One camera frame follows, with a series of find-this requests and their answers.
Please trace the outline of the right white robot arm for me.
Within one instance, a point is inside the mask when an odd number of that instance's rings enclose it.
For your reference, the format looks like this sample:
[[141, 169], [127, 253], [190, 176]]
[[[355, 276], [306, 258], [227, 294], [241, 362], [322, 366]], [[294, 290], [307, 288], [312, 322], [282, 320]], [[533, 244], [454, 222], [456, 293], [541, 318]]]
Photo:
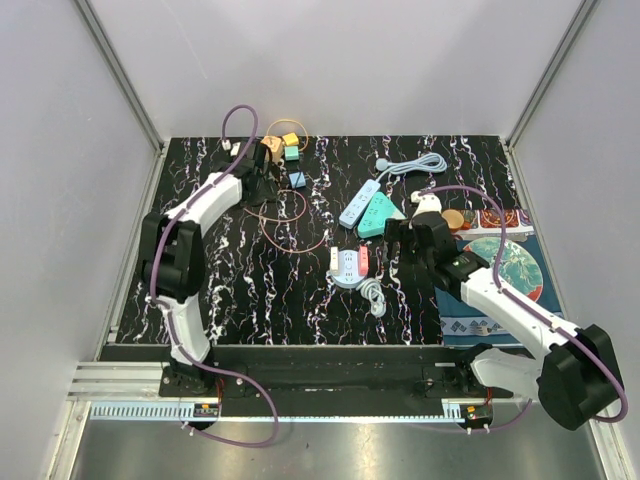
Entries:
[[483, 344], [454, 371], [466, 396], [487, 387], [539, 403], [561, 427], [590, 420], [617, 423], [629, 410], [613, 342], [601, 327], [581, 328], [544, 309], [502, 279], [496, 265], [458, 248], [440, 213], [422, 212], [385, 224], [386, 252], [422, 266], [431, 284], [495, 320], [526, 350], [508, 354]]

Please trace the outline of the white cube charger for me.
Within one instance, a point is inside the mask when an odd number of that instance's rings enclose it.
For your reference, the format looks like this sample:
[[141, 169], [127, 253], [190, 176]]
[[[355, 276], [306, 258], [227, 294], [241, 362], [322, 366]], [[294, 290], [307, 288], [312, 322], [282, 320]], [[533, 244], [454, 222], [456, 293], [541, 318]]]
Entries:
[[340, 273], [339, 249], [335, 246], [330, 248], [329, 271], [333, 275]]

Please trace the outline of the pink plug adapter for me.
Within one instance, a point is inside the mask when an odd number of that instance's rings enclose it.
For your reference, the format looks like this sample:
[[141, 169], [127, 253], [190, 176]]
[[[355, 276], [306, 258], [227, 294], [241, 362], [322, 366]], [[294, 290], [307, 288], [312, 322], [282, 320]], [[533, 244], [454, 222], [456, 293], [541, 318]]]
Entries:
[[369, 252], [366, 245], [360, 245], [357, 254], [358, 275], [367, 277], [369, 272]]

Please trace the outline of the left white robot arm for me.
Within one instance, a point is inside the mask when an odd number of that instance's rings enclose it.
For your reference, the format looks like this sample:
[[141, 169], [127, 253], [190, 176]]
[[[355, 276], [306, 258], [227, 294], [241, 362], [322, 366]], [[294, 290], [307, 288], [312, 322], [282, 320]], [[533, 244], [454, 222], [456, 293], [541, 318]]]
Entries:
[[181, 384], [196, 396], [215, 386], [216, 372], [205, 361], [211, 344], [204, 332], [198, 295], [205, 278], [204, 236], [230, 209], [271, 200], [274, 154], [263, 141], [223, 142], [227, 157], [186, 200], [142, 220], [136, 274], [159, 307], [170, 338], [169, 362]]

